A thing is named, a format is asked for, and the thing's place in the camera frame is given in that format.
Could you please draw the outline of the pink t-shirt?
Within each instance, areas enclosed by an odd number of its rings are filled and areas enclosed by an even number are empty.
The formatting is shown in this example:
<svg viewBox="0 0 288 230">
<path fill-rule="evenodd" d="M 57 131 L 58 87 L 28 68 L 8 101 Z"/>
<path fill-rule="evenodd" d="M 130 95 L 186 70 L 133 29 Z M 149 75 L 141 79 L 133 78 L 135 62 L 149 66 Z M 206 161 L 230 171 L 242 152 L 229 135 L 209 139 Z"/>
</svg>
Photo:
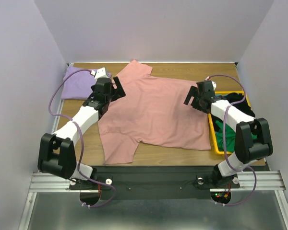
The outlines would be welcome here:
<svg viewBox="0 0 288 230">
<path fill-rule="evenodd" d="M 111 102 L 98 122 L 105 164 L 131 163 L 140 142 L 209 150 L 208 117 L 184 104 L 193 81 L 160 78 L 131 61 L 118 78 L 126 93 Z"/>
</svg>

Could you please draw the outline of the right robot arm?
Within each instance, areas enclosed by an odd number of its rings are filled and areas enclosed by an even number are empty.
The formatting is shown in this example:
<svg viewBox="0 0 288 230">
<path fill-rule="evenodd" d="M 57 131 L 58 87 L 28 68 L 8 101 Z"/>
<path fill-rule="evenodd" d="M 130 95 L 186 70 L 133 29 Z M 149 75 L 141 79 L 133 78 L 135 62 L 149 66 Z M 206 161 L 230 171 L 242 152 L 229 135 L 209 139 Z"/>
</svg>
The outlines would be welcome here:
<svg viewBox="0 0 288 230">
<path fill-rule="evenodd" d="M 211 175 L 213 185 L 222 187 L 250 164 L 272 155 L 273 144 L 268 121 L 247 115 L 224 96 L 216 95 L 215 85 L 213 81 L 206 80 L 191 86 L 184 104 L 221 119 L 235 132 L 233 153 L 226 155 Z"/>
</svg>

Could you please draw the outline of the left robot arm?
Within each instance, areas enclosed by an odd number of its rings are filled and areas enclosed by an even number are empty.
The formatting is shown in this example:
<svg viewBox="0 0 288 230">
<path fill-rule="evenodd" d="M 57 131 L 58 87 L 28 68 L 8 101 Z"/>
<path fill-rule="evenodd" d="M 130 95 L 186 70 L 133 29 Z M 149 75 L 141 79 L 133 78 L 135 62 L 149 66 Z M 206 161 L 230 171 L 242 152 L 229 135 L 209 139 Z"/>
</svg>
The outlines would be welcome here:
<svg viewBox="0 0 288 230">
<path fill-rule="evenodd" d="M 63 179 L 78 179 L 87 189 L 94 188 L 96 184 L 102 185 L 97 181 L 93 167 L 82 164 L 82 159 L 76 158 L 75 144 L 80 142 L 84 147 L 83 134 L 103 117 L 111 102 L 125 95 L 118 77 L 97 79 L 93 92 L 77 114 L 68 117 L 68 122 L 59 130 L 41 137 L 38 169 Z"/>
</svg>

